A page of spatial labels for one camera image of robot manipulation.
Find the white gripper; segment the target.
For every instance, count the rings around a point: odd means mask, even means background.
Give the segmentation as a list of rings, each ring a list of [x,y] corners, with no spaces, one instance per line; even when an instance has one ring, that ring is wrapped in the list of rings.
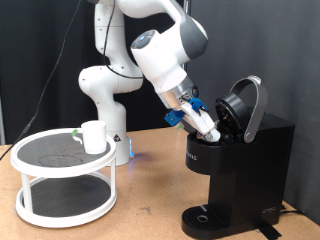
[[[212,142],[213,138],[219,139],[221,137],[216,124],[207,112],[201,109],[193,110],[192,105],[188,102],[184,102],[181,109],[184,112],[184,120],[196,129],[205,141]]]

